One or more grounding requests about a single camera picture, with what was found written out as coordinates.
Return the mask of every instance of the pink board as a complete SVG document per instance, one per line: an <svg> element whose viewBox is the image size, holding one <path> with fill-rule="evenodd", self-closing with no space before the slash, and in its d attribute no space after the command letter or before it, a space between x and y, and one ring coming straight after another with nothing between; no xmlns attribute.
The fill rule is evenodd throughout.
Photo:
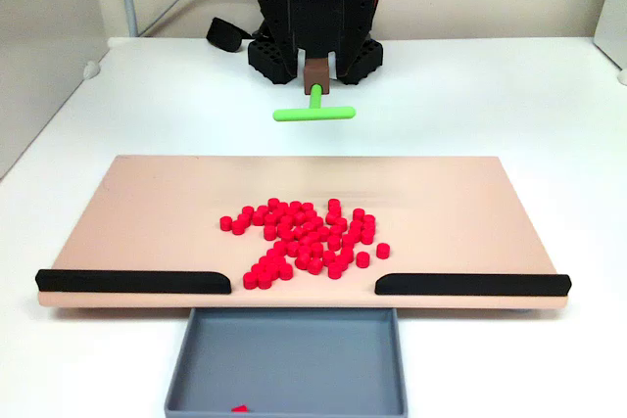
<svg viewBox="0 0 627 418"><path fill-rule="evenodd" d="M260 227L236 237L219 218L268 198L329 198L345 214L377 217L375 245L358 246L340 280L295 270L267 291L242 275L271 243ZM392 247L374 256L378 242ZM555 274L531 221L496 158L231 158L121 156L113 162L53 269L217 271L230 295L40 292L43 305L358 306L559 308L567 297L377 296L388 273Z"/></svg>

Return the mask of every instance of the white table surface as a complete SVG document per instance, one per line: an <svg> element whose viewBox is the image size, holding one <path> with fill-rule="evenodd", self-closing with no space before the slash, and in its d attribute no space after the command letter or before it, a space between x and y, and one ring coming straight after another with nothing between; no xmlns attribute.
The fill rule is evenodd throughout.
<svg viewBox="0 0 627 418"><path fill-rule="evenodd" d="M245 52L112 46L0 182L0 416L163 416L187 310L36 298L117 154L501 157L569 306L401 312L410 418L624 412L627 87L590 39L387 42L382 69L324 97L357 117L309 123L272 120L307 105L302 82L271 85Z"/></svg>

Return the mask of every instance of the pile of red pieces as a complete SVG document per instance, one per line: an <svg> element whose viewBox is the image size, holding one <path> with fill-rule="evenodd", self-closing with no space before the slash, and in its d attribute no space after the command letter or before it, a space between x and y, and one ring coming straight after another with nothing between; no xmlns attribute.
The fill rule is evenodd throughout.
<svg viewBox="0 0 627 418"><path fill-rule="evenodd" d="M219 221L220 229L242 235L251 226L264 228L264 238L275 241L267 253L244 275L246 289L269 289L277 279L288 281L294 276L294 268L287 257L295 258L294 265L310 274L318 275L327 268L328 277L340 279L354 261L359 268L370 266L370 255L358 252L359 243L372 245L376 234L376 219L363 209L353 210L353 219L342 216L339 200L328 202L325 217L318 215L312 203L281 202L276 198L267 205L242 208L242 213L233 220L228 215ZM388 244L378 244L378 258L390 256Z"/></svg>

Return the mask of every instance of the gray bin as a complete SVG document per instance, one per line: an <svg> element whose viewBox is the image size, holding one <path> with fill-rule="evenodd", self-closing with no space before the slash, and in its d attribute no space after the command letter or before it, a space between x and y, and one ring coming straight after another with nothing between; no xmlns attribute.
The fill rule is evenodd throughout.
<svg viewBox="0 0 627 418"><path fill-rule="evenodd" d="M406 417L396 309L192 310L166 416L243 404L255 418Z"/></svg>

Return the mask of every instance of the green handle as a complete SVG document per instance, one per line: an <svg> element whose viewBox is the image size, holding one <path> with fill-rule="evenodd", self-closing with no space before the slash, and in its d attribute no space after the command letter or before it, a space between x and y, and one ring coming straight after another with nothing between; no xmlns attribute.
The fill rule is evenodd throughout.
<svg viewBox="0 0 627 418"><path fill-rule="evenodd" d="M351 119L357 112L353 107L323 108L322 86L315 84L308 109L277 110L272 115L275 121L318 121L323 119Z"/></svg>

